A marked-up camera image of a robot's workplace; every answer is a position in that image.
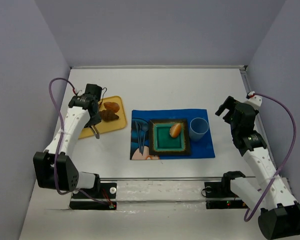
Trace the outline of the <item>ring doughnut bread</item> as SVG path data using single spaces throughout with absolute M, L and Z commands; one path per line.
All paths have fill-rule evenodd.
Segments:
M 120 110 L 120 105 L 116 102 L 107 101 L 103 105 L 106 110 L 111 110 L 114 113 L 117 113 Z

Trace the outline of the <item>orange oval bread roll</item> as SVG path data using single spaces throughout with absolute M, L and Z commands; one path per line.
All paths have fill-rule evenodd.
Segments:
M 177 122 L 171 126 L 169 130 L 169 135 L 175 139 L 180 135 L 181 130 L 182 130 L 182 124 L 180 122 Z

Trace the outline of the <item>metal tongs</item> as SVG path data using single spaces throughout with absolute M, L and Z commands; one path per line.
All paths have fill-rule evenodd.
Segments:
M 92 125 L 90 128 L 91 128 L 91 130 L 92 130 L 92 132 L 93 132 L 95 138 L 96 138 L 96 139 L 99 139 L 99 138 L 100 138 L 100 133 L 99 133 L 99 131 L 97 130 L 96 126 L 95 126 L 95 125 Z

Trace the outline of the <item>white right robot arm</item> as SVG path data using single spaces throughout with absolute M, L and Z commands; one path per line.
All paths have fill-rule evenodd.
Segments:
M 216 111 L 230 125 L 234 146 L 249 165 L 260 189 L 255 189 L 240 171 L 229 171 L 221 178 L 223 194 L 233 193 L 247 205 L 244 221 L 258 213 L 258 226 L 267 240 L 300 235 L 300 203 L 287 189 L 270 158 L 267 144 L 254 129 L 263 95 L 249 93 L 245 102 L 228 96 Z

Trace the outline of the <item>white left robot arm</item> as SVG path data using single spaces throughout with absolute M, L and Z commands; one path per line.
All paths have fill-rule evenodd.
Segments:
M 96 125 L 102 121 L 99 113 L 102 90 L 96 84 L 87 84 L 82 95 L 73 96 L 51 143 L 43 152 L 35 153 L 33 164 L 39 187 L 63 193 L 100 191 L 99 175 L 78 171 L 72 155 L 83 129 L 91 129 L 94 136 L 100 138 Z

